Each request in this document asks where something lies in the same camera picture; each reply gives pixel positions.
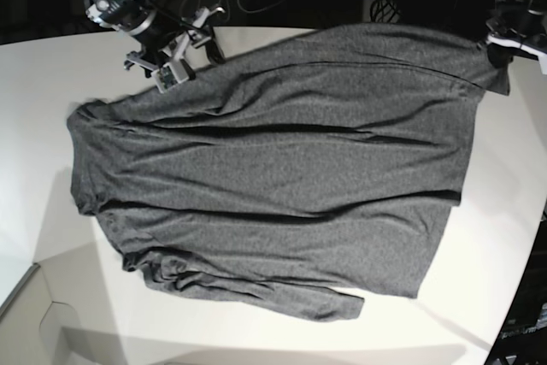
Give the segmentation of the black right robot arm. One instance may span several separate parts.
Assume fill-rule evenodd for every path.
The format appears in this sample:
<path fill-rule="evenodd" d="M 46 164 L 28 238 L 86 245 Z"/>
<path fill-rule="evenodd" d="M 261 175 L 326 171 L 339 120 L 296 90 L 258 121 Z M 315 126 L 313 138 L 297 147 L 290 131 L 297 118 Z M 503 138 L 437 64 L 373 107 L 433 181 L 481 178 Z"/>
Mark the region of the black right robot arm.
<path fill-rule="evenodd" d="M 85 0 L 85 14 L 90 21 L 126 34 L 140 44 L 139 51 L 126 56 L 124 69 L 139 66 L 148 79 L 173 60 L 177 47 L 186 48 L 184 38 L 195 48 L 203 46 L 211 63 L 225 62 L 213 28 L 207 22 L 212 15 L 225 10 L 217 5 L 202 11 L 205 21 L 199 23 L 198 15 L 192 20 L 179 17 L 158 0 Z"/>

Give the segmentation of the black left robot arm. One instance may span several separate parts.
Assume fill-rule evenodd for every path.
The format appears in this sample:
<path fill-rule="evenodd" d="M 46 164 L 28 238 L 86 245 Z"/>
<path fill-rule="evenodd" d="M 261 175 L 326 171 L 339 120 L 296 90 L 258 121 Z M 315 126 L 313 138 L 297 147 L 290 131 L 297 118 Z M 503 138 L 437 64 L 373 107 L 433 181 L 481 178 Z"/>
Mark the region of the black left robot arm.
<path fill-rule="evenodd" d="M 486 26 L 492 66 L 506 66 L 521 56 L 537 61 L 546 73 L 546 0 L 494 0 Z"/>

